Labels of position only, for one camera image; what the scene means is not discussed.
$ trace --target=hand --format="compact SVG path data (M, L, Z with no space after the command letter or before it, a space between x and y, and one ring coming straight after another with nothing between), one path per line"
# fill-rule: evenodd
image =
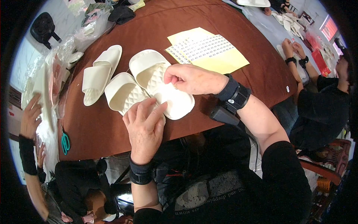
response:
M292 44L292 48L293 48L293 51L296 52L296 54L298 54L301 59L305 59L305 58L306 58L306 54L305 54L305 52L303 51L303 48L302 48L302 46L301 46L299 43L294 42L294 43Z
M271 15L272 11L269 7L266 7L265 10L264 10L264 14L265 15Z
M29 139L35 138L36 129L41 123L41 119L36 120L41 114L41 105L37 103L40 97L38 93L30 100L21 120L20 134Z
M151 161L163 139L163 112L168 104L164 102L152 111L155 102L155 98L138 102L123 116L132 145L131 159L138 165Z
M228 81L225 75L195 65L175 64L169 66L164 74L165 84L171 82L177 89L194 95L218 94Z
M282 42L282 49L284 50L284 54L286 56L286 59L293 57L293 48L292 48L291 41L289 39L286 38Z
M41 144L41 147L40 147L40 152L39 152L39 155L37 156L37 166L42 168L43 167L43 164L44 164L44 158L45 158L45 153L44 152L44 148L45 148L45 145L44 143Z

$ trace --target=wristband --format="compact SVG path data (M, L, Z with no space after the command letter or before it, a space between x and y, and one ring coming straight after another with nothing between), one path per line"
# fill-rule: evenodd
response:
M229 77L229 81L225 88L215 97L225 102L225 108L236 114L236 111L242 109L250 95L251 90L246 88L239 82L235 81L230 74L226 74Z
M306 63L308 61L308 56L306 56L304 59L299 60L298 63L301 65L302 68L306 69Z
M293 61L293 63L295 63L295 65L296 65L296 67L297 67L297 60L296 60L294 57L287 58L287 59L285 60L286 65L289 65L289 63L290 63L291 61Z
M25 173L37 175L34 155L34 141L22 135L19 136L20 158Z
M154 179L152 162L145 165L137 165L132 161L131 155L129 155L129 164L131 166L129 178L133 183L146 185Z

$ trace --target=woman's left hand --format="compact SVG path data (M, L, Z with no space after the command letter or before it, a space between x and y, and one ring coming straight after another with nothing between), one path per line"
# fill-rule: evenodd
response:
M151 112L155 102L155 98L148 98L135 103L123 116L132 145L131 159L138 165L151 161L163 139L163 112L168 104L165 102Z

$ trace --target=red bag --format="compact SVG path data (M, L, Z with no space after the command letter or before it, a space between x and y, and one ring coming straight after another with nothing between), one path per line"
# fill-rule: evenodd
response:
M316 49L314 52L312 52L313 60L316 62L319 71L324 77L327 77L331 71L329 70L328 66L326 65L326 62L324 61L320 50Z

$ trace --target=window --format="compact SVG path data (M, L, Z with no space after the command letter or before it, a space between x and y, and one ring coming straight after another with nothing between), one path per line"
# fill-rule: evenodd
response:
M331 41L332 38L336 35L338 28L337 28L336 24L334 23L333 19L329 15L327 15L320 30L322 31L324 36L327 38L327 40Z

